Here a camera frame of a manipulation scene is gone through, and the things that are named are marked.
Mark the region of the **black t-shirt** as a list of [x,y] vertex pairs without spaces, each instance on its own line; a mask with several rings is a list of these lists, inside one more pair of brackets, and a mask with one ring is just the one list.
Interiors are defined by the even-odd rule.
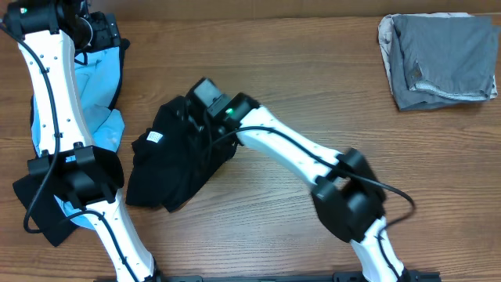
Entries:
[[207,135],[182,120],[185,105],[187,99],[177,96],[160,106],[152,126],[132,143],[133,169],[126,204],[174,212],[235,155],[233,141],[219,143],[204,153]]

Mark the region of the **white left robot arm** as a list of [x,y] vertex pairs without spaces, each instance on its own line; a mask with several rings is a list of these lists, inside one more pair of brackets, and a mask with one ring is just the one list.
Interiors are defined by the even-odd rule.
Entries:
[[77,92],[75,56],[123,44],[113,14],[90,13],[86,1],[13,1],[1,29],[26,61],[40,126],[39,155],[27,162],[39,188],[23,227],[45,191],[70,202],[98,233],[118,281],[159,281],[161,273],[123,201],[124,173],[112,150],[98,147]]

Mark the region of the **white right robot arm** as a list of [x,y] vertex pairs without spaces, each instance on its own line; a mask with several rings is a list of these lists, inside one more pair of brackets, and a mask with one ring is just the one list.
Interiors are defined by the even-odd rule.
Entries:
[[389,187],[377,180],[359,151],[341,153],[314,143],[257,100],[244,93],[231,98],[209,78],[200,79],[186,99],[189,116],[207,128],[204,155],[233,141],[275,160],[308,186],[320,222],[352,246],[363,280],[410,280],[387,237],[384,202]]

